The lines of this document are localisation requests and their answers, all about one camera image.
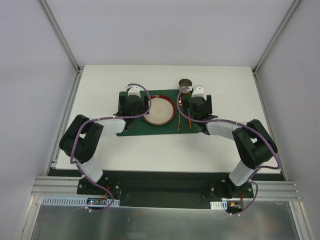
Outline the copper spoon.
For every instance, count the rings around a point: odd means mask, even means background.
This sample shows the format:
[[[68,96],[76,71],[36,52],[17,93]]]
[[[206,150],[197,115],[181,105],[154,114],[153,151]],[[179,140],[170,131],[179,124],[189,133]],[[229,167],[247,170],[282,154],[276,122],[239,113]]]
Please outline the copper spoon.
[[[178,117],[178,131],[180,132],[181,131],[181,107],[183,106],[183,103],[182,103],[182,97],[180,96],[179,99],[178,99],[178,110],[179,110],[179,117]]]

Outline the green placemat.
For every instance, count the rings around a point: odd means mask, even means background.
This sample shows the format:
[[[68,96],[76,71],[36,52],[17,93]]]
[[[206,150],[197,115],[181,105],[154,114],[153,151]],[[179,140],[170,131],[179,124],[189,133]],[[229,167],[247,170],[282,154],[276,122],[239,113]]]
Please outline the green placemat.
[[[177,109],[177,96],[179,93],[178,89],[166,89],[166,90],[149,90],[150,96],[165,96],[170,99],[171,103],[175,106],[174,118],[164,125],[153,125],[147,123],[142,117],[138,118],[132,126],[126,132],[117,133],[118,137],[128,136],[148,136],[148,135],[171,135],[171,134],[197,134],[199,131],[197,126],[192,123],[190,128],[189,121],[181,117],[180,118],[180,131],[178,131],[179,125],[179,111]]]

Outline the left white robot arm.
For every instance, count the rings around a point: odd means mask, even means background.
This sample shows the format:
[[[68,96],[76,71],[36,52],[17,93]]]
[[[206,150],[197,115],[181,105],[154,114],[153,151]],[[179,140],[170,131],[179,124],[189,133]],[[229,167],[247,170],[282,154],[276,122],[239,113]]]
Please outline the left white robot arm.
[[[60,139],[59,148],[89,181],[88,188],[94,194],[102,194],[106,188],[103,171],[94,158],[100,138],[128,131],[136,119],[149,113],[149,100],[134,94],[120,96],[120,108],[112,117],[90,119],[78,114]]]

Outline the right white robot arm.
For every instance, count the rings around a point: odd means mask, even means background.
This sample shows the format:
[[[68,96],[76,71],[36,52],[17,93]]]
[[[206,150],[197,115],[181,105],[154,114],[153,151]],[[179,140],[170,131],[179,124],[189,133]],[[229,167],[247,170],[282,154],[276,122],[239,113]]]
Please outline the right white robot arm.
[[[275,142],[258,119],[246,123],[219,120],[212,114],[210,95],[184,99],[182,104],[199,132],[234,141],[240,161],[224,182],[215,188],[215,193],[228,199],[237,197],[259,167],[278,153]]]

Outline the orange knife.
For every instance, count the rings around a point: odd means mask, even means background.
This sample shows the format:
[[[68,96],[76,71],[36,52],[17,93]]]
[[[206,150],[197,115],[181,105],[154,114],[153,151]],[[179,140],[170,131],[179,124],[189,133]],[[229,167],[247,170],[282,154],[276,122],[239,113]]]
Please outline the orange knife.
[[[188,112],[188,118],[189,118],[189,120],[188,120],[189,129],[192,129],[192,121],[190,120],[191,112],[190,112],[190,108],[189,107],[187,108],[187,112]]]

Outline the steel cup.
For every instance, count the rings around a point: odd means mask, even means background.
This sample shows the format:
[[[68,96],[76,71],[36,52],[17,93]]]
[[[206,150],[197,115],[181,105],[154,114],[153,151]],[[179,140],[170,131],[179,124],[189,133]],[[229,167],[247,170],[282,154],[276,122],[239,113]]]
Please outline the steel cup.
[[[182,97],[190,97],[193,91],[193,83],[190,79],[183,78],[178,82],[178,90]]]

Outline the red rimmed beige plate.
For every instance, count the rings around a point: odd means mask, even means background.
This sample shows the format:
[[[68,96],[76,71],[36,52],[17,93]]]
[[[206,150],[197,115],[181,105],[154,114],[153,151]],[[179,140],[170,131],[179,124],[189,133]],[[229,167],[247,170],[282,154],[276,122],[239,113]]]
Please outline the red rimmed beige plate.
[[[149,113],[142,118],[148,124],[163,126],[171,122],[176,116],[176,107],[172,99],[165,95],[151,96]]]

